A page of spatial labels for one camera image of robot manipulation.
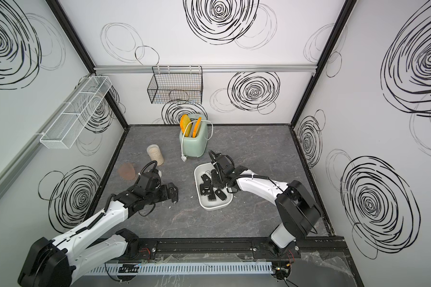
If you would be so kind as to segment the white storage box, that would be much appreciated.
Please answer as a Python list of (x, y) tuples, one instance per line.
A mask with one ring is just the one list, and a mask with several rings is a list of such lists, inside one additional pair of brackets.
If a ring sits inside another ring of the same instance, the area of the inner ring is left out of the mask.
[(194, 170), (199, 204), (207, 211), (227, 207), (233, 201), (231, 189), (216, 187), (217, 171), (211, 163), (199, 165)]

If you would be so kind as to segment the black VW key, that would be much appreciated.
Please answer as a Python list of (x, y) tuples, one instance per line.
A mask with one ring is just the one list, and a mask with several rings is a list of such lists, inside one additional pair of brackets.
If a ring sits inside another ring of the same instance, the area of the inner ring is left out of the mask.
[(204, 190), (206, 190), (208, 192), (212, 192), (213, 191), (213, 184), (212, 183), (204, 184)]

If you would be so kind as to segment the black silver key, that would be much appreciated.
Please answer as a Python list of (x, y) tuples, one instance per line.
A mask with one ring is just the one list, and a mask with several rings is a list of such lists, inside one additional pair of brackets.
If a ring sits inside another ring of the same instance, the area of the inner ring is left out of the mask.
[(216, 201), (216, 195), (215, 195), (214, 193), (209, 194), (209, 195), (208, 195), (208, 200), (209, 200), (210, 202), (212, 202), (212, 201)]

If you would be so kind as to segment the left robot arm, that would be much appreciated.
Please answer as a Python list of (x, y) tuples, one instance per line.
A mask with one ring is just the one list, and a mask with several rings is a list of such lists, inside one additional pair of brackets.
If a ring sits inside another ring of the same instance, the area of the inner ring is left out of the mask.
[(161, 181), (157, 161), (149, 162), (134, 185), (111, 194), (103, 209), (78, 226), (31, 246), (17, 282), (22, 287), (69, 287), (80, 277), (120, 257), (136, 258), (141, 250), (138, 236), (123, 228), (108, 239), (99, 238), (118, 224), (139, 214), (146, 206), (170, 200), (178, 202), (178, 188)]

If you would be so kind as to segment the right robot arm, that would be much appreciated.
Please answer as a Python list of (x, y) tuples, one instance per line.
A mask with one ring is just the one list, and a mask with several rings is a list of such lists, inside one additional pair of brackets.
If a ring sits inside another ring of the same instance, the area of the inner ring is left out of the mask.
[(281, 224), (269, 236), (270, 250), (283, 251), (292, 242), (304, 240), (310, 233), (317, 234), (315, 225), (322, 217), (322, 210), (301, 182), (275, 181), (237, 166), (229, 155), (212, 150), (208, 154), (215, 170), (212, 176), (215, 186), (231, 193), (248, 192), (276, 206)]

